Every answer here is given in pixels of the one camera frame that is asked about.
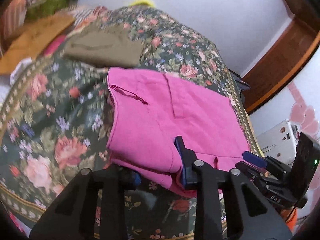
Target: olive green folded garment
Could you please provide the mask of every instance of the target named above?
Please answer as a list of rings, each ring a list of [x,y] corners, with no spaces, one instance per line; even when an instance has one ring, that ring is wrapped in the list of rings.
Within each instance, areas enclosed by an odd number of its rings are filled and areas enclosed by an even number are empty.
[[[139,64],[142,50],[141,41],[131,41],[122,24],[84,30],[67,42],[65,56],[97,66],[130,68]]]

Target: yellow object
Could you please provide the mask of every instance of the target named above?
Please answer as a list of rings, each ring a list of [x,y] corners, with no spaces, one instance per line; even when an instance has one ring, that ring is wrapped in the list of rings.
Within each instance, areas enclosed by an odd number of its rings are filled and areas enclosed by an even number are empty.
[[[155,8],[155,4],[151,0],[135,0],[133,3],[131,3],[129,6],[134,6],[134,5],[146,5],[152,8]]]
[[[74,21],[69,15],[53,15],[28,25],[1,58],[0,75],[10,74],[26,57],[35,60],[51,41]]]

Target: metal screw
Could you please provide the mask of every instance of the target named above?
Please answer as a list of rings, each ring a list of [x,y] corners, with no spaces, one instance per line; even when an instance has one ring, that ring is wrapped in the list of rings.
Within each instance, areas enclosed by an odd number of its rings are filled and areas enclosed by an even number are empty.
[[[89,172],[90,172],[90,169],[89,168],[84,168],[80,172],[81,172],[81,175],[88,175]]]
[[[238,169],[232,169],[232,170],[231,170],[231,173],[232,173],[233,175],[239,176],[241,172],[240,172]]]
[[[203,166],[204,163],[201,160],[195,160],[194,164],[195,164],[195,166],[201,167],[201,166]]]

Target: folded cloth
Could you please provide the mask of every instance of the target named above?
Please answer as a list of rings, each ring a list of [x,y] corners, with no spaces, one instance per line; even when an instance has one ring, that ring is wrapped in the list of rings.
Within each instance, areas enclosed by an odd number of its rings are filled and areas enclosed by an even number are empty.
[[[186,148],[214,168],[229,171],[249,150],[230,101],[192,82],[144,69],[110,68],[110,102],[115,117],[107,148],[110,161],[136,170],[176,194],[192,197],[180,184]]]
[[[135,67],[140,62],[143,44],[131,41],[123,27],[122,24],[104,30],[84,30],[67,42],[65,56],[98,66]]]
[[[74,21],[70,15],[57,14],[28,25],[0,60],[0,74],[10,74],[24,58],[36,59],[50,42]]]

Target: floral tablecloth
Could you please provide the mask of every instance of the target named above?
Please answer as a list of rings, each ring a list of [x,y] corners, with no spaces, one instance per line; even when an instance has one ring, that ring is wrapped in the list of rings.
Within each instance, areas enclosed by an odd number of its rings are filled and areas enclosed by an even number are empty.
[[[258,154],[235,83],[211,41],[143,6],[106,10],[93,20],[87,28],[124,23],[131,39],[144,42],[137,68],[170,73],[230,98]],[[109,164],[106,143],[113,110],[106,102],[108,68],[68,60],[63,48],[64,43],[52,57],[25,69],[0,112],[0,200],[30,228],[80,169]],[[136,191],[126,192],[124,205],[128,239],[193,238],[196,198],[183,198],[143,178]],[[225,230],[223,200],[221,219]],[[98,203],[97,238],[99,226]]]

